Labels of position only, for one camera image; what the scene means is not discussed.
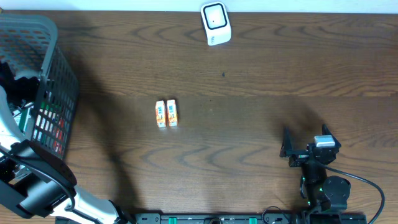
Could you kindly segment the orange tissue pack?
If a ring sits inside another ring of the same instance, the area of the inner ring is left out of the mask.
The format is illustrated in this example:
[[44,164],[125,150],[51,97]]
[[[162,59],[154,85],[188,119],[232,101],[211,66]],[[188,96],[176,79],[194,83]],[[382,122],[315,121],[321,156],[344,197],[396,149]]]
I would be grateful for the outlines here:
[[167,116],[165,112],[165,103],[163,100],[157,101],[155,104],[155,118],[159,128],[166,127]]
[[178,126],[178,112],[175,100],[167,101],[167,116],[170,127]]

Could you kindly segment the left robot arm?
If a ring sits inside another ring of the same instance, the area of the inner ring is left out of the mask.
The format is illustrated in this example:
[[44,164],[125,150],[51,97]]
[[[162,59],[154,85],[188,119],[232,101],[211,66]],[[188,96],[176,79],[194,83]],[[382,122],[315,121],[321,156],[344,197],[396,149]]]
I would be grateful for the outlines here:
[[69,167],[31,141],[10,110],[21,110],[38,95],[37,72],[14,76],[1,64],[1,205],[22,218],[53,216],[70,223],[135,223],[110,200],[77,185]]

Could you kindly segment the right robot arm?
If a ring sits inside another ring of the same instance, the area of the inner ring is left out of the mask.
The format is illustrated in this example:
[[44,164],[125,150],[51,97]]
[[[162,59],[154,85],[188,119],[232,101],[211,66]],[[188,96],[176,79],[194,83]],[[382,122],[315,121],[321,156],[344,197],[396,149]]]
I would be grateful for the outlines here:
[[327,165],[336,159],[341,147],[326,125],[306,149],[295,149],[292,137],[284,128],[280,157],[289,158],[290,167],[302,171],[300,194],[308,208],[292,215],[291,223],[341,223],[341,212],[347,209],[351,184],[348,180],[326,173]]

